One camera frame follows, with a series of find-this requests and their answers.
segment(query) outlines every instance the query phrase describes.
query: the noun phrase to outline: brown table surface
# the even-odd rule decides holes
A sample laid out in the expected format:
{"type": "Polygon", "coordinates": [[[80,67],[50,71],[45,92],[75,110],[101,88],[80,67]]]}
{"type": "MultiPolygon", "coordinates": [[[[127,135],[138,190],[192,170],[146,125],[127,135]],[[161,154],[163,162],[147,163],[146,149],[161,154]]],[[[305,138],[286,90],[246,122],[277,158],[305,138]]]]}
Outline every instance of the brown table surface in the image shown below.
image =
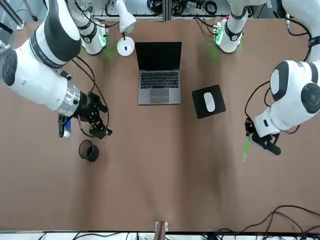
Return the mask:
{"type": "MultiPolygon", "coordinates": [[[[27,24],[17,34],[16,47],[34,28],[27,24]]],[[[234,54],[216,49],[195,20],[138,21],[131,36],[136,42],[182,42],[182,103],[138,106],[136,54],[120,57],[118,26],[110,29],[103,53],[80,54],[96,74],[114,131],[95,140],[96,163],[78,156],[86,138],[76,120],[72,138],[60,139],[55,112],[0,85],[1,230],[152,231],[154,221],[167,221],[169,231],[236,231],[281,204],[320,212],[319,117],[295,135],[281,134],[281,156],[251,145],[242,160],[248,97],[280,61],[304,58],[305,37],[290,36],[285,22],[275,19],[249,20],[234,54]],[[215,84],[226,112],[197,119],[191,92],[215,84]]],[[[82,91],[90,89],[72,62],[64,69],[82,91]]],[[[250,102],[251,116],[265,109],[266,89],[250,102]]],[[[305,212],[283,212],[302,226],[319,224],[305,212]]],[[[294,231],[280,216],[270,230],[294,231]]]]}

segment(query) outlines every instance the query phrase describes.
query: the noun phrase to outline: desk lamp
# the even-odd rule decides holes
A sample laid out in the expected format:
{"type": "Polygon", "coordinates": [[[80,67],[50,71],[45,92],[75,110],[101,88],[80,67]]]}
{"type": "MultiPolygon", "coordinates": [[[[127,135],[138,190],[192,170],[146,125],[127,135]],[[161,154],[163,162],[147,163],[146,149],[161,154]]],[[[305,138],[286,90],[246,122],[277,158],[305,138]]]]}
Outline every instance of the desk lamp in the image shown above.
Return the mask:
{"type": "Polygon", "coordinates": [[[130,56],[135,50],[135,42],[131,37],[126,36],[126,33],[131,33],[136,23],[136,18],[128,12],[125,2],[123,0],[117,0],[115,2],[115,8],[119,14],[119,28],[122,38],[118,41],[116,49],[118,53],[123,57],[130,56]]]}

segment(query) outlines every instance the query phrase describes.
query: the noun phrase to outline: white computer mouse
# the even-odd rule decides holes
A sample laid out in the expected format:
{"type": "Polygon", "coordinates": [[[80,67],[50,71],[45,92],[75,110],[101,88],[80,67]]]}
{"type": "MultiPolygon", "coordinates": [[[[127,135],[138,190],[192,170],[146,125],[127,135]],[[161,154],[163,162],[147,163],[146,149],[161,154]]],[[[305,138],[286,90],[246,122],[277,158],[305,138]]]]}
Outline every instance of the white computer mouse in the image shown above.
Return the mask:
{"type": "Polygon", "coordinates": [[[216,109],[215,100],[211,92],[206,92],[204,95],[204,101],[208,112],[212,113],[216,109]]]}

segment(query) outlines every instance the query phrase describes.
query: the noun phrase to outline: laptop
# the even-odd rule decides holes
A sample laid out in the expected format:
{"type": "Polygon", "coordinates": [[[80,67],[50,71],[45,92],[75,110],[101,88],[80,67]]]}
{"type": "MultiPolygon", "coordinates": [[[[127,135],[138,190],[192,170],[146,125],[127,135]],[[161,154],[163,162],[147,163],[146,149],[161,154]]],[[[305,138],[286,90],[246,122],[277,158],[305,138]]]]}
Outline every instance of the laptop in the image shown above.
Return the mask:
{"type": "Polygon", "coordinates": [[[181,42],[136,42],[138,105],[180,104],[181,42]]]}

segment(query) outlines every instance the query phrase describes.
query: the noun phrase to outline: black mouse pad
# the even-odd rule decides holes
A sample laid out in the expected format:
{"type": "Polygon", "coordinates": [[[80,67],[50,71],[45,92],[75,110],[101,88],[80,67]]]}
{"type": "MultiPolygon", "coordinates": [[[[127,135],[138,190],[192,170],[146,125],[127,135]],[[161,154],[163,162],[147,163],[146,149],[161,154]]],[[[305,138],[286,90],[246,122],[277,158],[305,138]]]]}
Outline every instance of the black mouse pad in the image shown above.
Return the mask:
{"type": "Polygon", "coordinates": [[[202,119],[211,115],[223,113],[226,111],[224,98],[222,97],[219,85],[208,86],[192,92],[193,103],[198,119],[202,119]],[[213,96],[215,109],[209,112],[205,102],[205,93],[211,93],[213,96]]]}

